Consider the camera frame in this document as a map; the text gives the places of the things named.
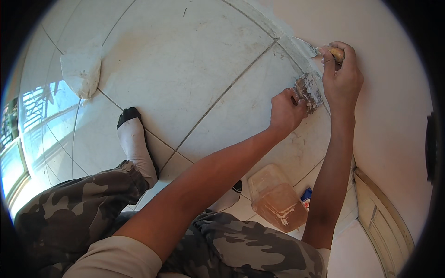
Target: plastic bag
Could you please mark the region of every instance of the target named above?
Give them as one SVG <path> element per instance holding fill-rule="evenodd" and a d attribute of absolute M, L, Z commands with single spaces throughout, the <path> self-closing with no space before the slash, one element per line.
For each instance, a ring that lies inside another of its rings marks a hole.
<path fill-rule="evenodd" d="M 89 99 L 97 90 L 101 76 L 101 46 L 94 39 L 82 46 L 70 47 L 60 56 L 62 76 L 81 99 Z"/>

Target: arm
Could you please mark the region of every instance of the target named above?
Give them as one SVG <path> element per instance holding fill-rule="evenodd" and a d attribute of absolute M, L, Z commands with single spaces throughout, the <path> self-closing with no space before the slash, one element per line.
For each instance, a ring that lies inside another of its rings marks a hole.
<path fill-rule="evenodd" d="M 293 89 L 272 98 L 269 128 L 193 164 L 159 192 L 114 235 L 136 239 L 164 262 L 193 219 L 217 201 L 268 151 L 307 117 L 306 103 Z"/>
<path fill-rule="evenodd" d="M 331 248 L 335 225 L 348 187 L 354 141 L 354 108 L 363 84 L 355 51 L 342 42 L 331 46 L 344 50 L 342 67 L 335 71 L 329 51 L 323 51 L 324 93 L 331 109 L 331 140 L 315 181 L 302 241 L 314 248 Z"/>

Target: white wall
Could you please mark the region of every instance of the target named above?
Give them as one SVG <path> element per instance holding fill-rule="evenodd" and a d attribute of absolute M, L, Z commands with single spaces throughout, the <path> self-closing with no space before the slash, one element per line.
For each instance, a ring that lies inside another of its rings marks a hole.
<path fill-rule="evenodd" d="M 372 243 L 357 220 L 332 242 L 328 277 L 384 277 Z"/>
<path fill-rule="evenodd" d="M 356 107 L 356 164 L 417 242 L 432 191 L 424 153 L 432 105 L 425 72 L 397 19 L 379 0 L 248 1 L 315 46 L 341 40 L 355 48 L 365 77 Z"/>

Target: left hand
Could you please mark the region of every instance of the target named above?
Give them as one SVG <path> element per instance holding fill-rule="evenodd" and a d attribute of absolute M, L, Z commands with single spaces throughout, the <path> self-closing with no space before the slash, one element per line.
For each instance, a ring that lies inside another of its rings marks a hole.
<path fill-rule="evenodd" d="M 291 97 L 297 102 L 294 105 Z M 284 89 L 272 98 L 270 129 L 282 138 L 286 138 L 307 117 L 306 101 L 298 99 L 293 88 Z"/>

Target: sock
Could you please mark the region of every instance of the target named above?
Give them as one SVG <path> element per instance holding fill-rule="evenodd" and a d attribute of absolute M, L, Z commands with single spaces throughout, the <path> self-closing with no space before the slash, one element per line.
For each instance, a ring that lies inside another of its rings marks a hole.
<path fill-rule="evenodd" d="M 232 188 L 221 196 L 213 205 L 209 206 L 209 210 L 213 212 L 220 212 L 233 206 L 239 200 L 243 183 L 238 181 Z"/>
<path fill-rule="evenodd" d="M 141 115 L 134 107 L 124 109 L 117 124 L 117 137 L 127 155 L 127 160 L 136 168 L 149 184 L 149 189 L 159 179 L 159 168 L 151 157 Z"/>

